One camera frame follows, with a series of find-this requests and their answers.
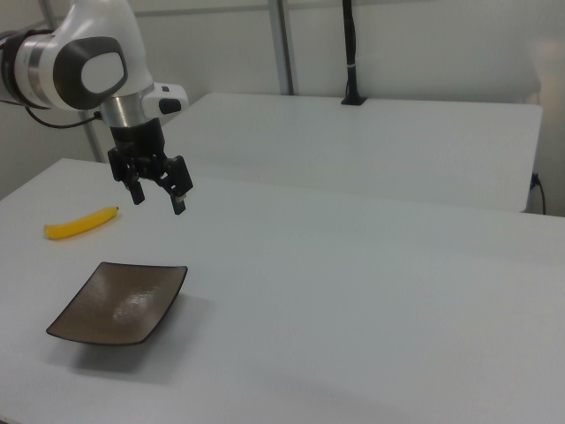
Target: brown square plate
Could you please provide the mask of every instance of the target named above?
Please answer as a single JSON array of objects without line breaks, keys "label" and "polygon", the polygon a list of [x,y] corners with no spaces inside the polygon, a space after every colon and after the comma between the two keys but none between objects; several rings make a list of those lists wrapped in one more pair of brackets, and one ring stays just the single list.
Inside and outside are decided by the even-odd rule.
[{"label": "brown square plate", "polygon": [[143,343],[177,298],[187,271],[102,262],[47,332],[93,345]]}]

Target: banana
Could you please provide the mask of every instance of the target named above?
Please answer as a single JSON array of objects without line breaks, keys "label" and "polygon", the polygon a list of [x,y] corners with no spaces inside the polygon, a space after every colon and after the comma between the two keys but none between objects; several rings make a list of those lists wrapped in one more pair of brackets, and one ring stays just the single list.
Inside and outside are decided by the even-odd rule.
[{"label": "banana", "polygon": [[90,231],[93,228],[108,222],[117,215],[117,211],[118,207],[116,206],[100,209],[99,211],[83,216],[76,221],[60,223],[57,225],[45,225],[43,227],[43,231],[45,232],[45,237],[49,240],[67,239],[82,232]]}]

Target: white wall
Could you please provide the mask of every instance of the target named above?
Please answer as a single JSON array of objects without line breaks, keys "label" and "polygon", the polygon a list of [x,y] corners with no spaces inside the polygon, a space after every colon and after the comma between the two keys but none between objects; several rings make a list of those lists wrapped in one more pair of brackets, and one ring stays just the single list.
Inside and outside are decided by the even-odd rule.
[{"label": "white wall", "polygon": [[[0,0],[0,31],[43,25],[35,1]],[[76,122],[76,113],[38,112],[54,123]],[[62,157],[92,160],[82,129],[51,130],[36,124],[19,106],[0,103],[0,199]]]},{"label": "white wall", "polygon": [[[537,101],[544,108],[535,170],[548,212],[565,216],[565,2],[354,2],[362,94],[413,99]],[[338,0],[288,0],[295,90],[343,95]],[[540,211],[539,195],[531,198]]]}]

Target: white tabletop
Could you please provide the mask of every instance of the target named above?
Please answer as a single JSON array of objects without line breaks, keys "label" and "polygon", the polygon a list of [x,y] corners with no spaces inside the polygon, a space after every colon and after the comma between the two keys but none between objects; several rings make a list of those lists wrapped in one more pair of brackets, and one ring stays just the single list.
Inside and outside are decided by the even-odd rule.
[{"label": "white tabletop", "polygon": [[541,108],[523,104],[207,95],[165,125],[206,177],[519,212]]},{"label": "white tabletop", "polygon": [[[23,424],[565,417],[565,221],[195,176],[187,211],[62,161],[0,201],[0,415]],[[42,236],[107,205],[120,216]],[[123,348],[45,333],[100,261],[187,265]]]}]

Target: black cable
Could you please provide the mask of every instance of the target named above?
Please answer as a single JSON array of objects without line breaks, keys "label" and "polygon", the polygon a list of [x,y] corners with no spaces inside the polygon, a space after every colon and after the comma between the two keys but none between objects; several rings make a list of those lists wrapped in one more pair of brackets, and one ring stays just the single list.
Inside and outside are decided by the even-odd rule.
[{"label": "black cable", "polygon": [[538,181],[539,190],[541,191],[541,202],[543,205],[544,215],[546,214],[546,194],[544,193],[544,187],[541,185],[541,181],[539,181],[539,177],[536,178]]},{"label": "black cable", "polygon": [[27,113],[29,114],[30,117],[32,117],[35,121],[39,122],[41,125],[48,126],[49,128],[55,128],[56,130],[66,130],[68,128],[76,128],[77,126],[85,125],[85,124],[88,124],[89,122],[102,119],[100,112],[95,112],[93,117],[90,117],[89,119],[85,119],[84,121],[80,121],[80,122],[76,122],[74,124],[68,124],[68,125],[54,125],[54,124],[50,124],[49,122],[45,122],[45,121],[39,119],[32,112],[32,110],[29,109],[29,108],[26,108],[26,111],[27,111]]},{"label": "black cable", "polygon": [[541,204],[543,207],[543,214],[546,215],[546,194],[544,193],[544,187],[541,185],[539,174],[531,174],[530,190],[532,190],[535,186],[539,186],[539,190],[541,191]]}]

